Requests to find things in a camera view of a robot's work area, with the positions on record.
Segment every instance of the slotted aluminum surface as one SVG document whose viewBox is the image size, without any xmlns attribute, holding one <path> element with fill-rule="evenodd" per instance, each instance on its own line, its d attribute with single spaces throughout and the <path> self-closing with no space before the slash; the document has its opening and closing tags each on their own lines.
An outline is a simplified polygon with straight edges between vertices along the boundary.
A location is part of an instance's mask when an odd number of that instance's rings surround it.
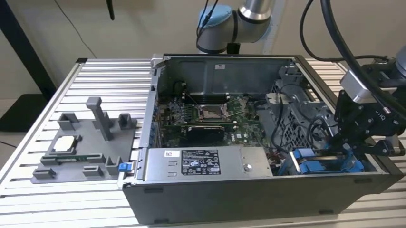
<svg viewBox="0 0 406 228">
<path fill-rule="evenodd" d="M 332 91 L 337 93 L 341 89 L 339 79 L 344 74 L 344 68 L 333 63 L 311 59 L 307 61 Z M 78 118 L 92 118 L 90 112 L 84 108 L 88 96 L 101 96 L 102 109 L 108 111 L 110 117 L 116 117 L 120 112 L 129 112 L 137 118 L 137 133 L 133 139 L 133 154 L 136 154 L 149 79 L 149 60 L 88 60 L 85 64 L 74 65 L 49 107 L 45 108 L 0 172 L 0 177 L 5 174 L 0 185 L 0 226 L 146 227 L 137 225 L 125 197 L 116 189 L 114 181 L 33 185 L 29 178 L 55 134 L 58 125 L 54 120 L 59 112 L 69 111 L 74 112 Z M 406 157 L 392 160 L 406 172 Z M 361 197 L 339 215 L 177 227 L 406 227 L 406 179 L 381 194 Z"/>
</svg>

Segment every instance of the motherboard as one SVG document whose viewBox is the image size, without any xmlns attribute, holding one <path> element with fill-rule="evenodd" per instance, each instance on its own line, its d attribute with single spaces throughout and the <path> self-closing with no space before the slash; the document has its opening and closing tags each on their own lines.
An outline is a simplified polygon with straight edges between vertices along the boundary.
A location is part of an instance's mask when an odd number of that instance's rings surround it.
<svg viewBox="0 0 406 228">
<path fill-rule="evenodd" d="M 161 146 L 266 148 L 265 132 L 254 112 L 260 102 L 246 94 L 201 97 L 182 93 L 158 106 Z"/>
</svg>

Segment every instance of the blue clip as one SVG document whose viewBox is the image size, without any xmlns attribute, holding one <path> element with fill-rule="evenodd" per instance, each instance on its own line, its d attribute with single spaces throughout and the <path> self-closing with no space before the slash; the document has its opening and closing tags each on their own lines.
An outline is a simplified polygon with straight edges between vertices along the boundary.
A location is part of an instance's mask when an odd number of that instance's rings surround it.
<svg viewBox="0 0 406 228">
<path fill-rule="evenodd" d="M 118 165 L 120 172 L 130 172 L 132 171 L 132 163 L 121 163 Z"/>
</svg>

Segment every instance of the warning label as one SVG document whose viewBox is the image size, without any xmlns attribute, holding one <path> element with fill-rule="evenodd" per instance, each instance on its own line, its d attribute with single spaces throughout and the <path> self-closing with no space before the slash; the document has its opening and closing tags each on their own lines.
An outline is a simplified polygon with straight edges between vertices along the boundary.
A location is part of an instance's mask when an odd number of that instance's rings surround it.
<svg viewBox="0 0 406 228">
<path fill-rule="evenodd" d="M 182 175 L 216 175 L 220 174 L 220 160 L 217 150 L 181 151 Z"/>
</svg>

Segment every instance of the sticker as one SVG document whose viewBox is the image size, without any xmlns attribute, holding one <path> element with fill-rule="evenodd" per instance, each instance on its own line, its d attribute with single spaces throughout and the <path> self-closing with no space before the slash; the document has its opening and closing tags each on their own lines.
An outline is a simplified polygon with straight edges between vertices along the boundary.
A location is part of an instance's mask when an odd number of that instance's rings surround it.
<svg viewBox="0 0 406 228">
<path fill-rule="evenodd" d="M 178 157 L 180 151 L 164 151 L 164 157 Z"/>
<path fill-rule="evenodd" d="M 214 69 L 216 70 L 224 70 L 225 69 L 225 64 L 214 64 Z"/>
<path fill-rule="evenodd" d="M 182 175 L 218 175 L 220 161 L 217 150 L 181 151 Z"/>
</svg>

